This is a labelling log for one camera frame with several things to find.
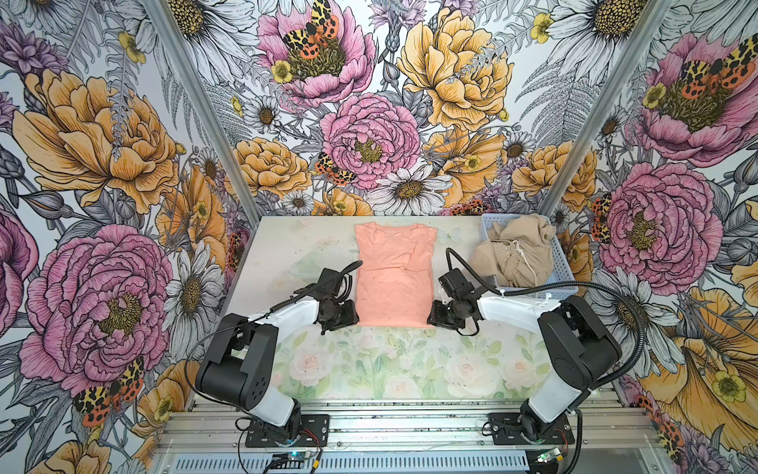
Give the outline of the beige drawstring garment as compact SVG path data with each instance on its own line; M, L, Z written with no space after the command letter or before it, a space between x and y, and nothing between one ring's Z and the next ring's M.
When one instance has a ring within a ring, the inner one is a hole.
M507 223L494 222L485 241L473 251L469 265L502 288L542 286L554 271L555 236L555 227L538 214L521 215Z

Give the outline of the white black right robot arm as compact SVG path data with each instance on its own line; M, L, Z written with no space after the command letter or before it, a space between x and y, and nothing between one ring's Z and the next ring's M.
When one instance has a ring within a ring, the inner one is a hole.
M438 279L446 302L436 300L428 324L462 330L471 321L505 323L542 337L550 359L548 377L503 426L531 444L543 442L560 418L578 407L618 361L623 351L589 304L576 295L552 296L548 286L506 290L477 288L458 270Z

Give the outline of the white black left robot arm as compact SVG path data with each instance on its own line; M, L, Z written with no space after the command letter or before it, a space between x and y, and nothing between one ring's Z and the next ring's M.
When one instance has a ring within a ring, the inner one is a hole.
M246 414L249 430L275 444L293 444L309 432L300 403L278 391L270 379L276 347L302 328L315 326L321 335L359 322L353 290L353 272L361 260L341 271L325 269L318 282L296 290L286 300L252 316L224 316L193 381L195 392Z

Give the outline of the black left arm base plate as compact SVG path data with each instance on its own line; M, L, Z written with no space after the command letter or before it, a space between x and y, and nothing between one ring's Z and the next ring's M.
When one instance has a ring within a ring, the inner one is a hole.
M324 448L328 444L328 415L299 415L277 427L253 418L244 430L246 448Z

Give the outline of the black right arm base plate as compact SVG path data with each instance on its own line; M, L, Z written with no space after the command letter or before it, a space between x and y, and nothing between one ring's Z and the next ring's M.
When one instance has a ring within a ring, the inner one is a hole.
M546 423L532 415L515 412L491 413L488 416L487 428L496 446L570 446L576 442L566 414Z

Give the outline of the pink graphic t-shirt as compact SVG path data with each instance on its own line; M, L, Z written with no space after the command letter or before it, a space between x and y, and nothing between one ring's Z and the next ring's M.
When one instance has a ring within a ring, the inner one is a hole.
M422 224L357 225L362 266L355 306L365 327L428 328L434 302L432 257L437 230Z

